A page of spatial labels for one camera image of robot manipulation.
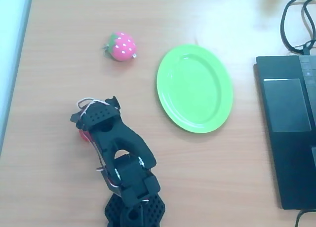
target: black laptop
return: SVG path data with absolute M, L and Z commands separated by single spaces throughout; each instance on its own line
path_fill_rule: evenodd
M 316 209 L 316 56 L 257 57 L 283 209 Z

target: wooden table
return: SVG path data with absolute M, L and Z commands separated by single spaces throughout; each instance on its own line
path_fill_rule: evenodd
M 298 211 L 278 207 L 253 73 L 256 56 L 290 54 L 279 35 L 288 1 L 33 0 L 0 160 L 0 226 L 106 226 L 111 193 L 69 118 L 77 100 L 113 95 L 157 158 L 162 227 L 293 226 Z M 309 40 L 300 9 L 286 21 L 294 45 Z M 103 56 L 113 31 L 135 38 L 135 60 Z M 234 82 L 232 113 L 213 133 L 181 130 L 157 99 L 159 62 L 184 43 L 214 52 Z M 315 220 L 307 214 L 301 226 Z

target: pink strawberry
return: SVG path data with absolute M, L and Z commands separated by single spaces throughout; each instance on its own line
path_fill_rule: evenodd
M 115 32 L 111 35 L 108 51 L 118 61 L 126 61 L 136 57 L 137 47 L 134 39 L 123 32 Z

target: black cable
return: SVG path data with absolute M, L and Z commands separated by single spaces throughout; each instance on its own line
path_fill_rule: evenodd
M 303 4 L 303 10 L 308 18 L 308 20 L 310 21 L 311 23 L 311 27 L 312 27 L 312 32 L 313 32 L 313 36 L 312 36 L 312 40 L 310 40 L 309 42 L 311 43 L 310 46 L 308 46 L 308 50 L 311 50 L 314 43 L 315 43 L 315 40 L 316 40 L 316 29 L 315 29 L 315 24 L 314 24 L 314 21 L 313 19 L 311 18 L 311 15 L 310 13 L 308 12 L 307 10 L 307 5 L 313 0 L 307 0 L 304 4 Z
M 310 49 L 313 47 L 314 42 L 311 42 L 311 44 L 307 47 L 307 48 L 303 48 L 303 49 L 297 49 L 295 47 L 293 47 L 289 41 L 286 38 L 285 35 L 285 29 L 284 29 L 284 23 L 285 23 L 285 17 L 286 17 L 286 13 L 288 8 L 292 5 L 292 3 L 294 3 L 297 0 L 291 0 L 287 3 L 287 5 L 284 8 L 284 12 L 282 14 L 282 18 L 281 18 L 281 24 L 280 24 L 280 33 L 281 33 L 281 38 L 283 40 L 283 43 L 285 44 L 285 46 L 292 51 L 293 53 L 298 53 L 298 54 L 302 54 L 302 55 L 306 55 L 309 54 Z M 316 29 L 315 29 L 315 24 L 311 18 L 310 13 L 307 10 L 307 5 L 311 2 L 312 0 L 307 0 L 304 5 L 303 5 L 303 10 L 308 18 L 308 20 L 310 21 L 310 24 L 312 26 L 312 31 L 313 31 L 313 36 L 312 36 L 312 40 L 316 39 Z
M 296 217 L 295 227 L 298 227 L 298 223 L 302 215 L 304 215 L 305 213 L 311 213 L 311 212 L 316 212 L 316 210 L 301 210 Z

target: green plate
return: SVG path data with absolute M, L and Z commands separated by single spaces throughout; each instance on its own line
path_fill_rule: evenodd
M 162 107 L 180 127 L 206 133 L 219 128 L 231 111 L 233 85 L 218 58 L 197 45 L 169 51 L 157 74 Z

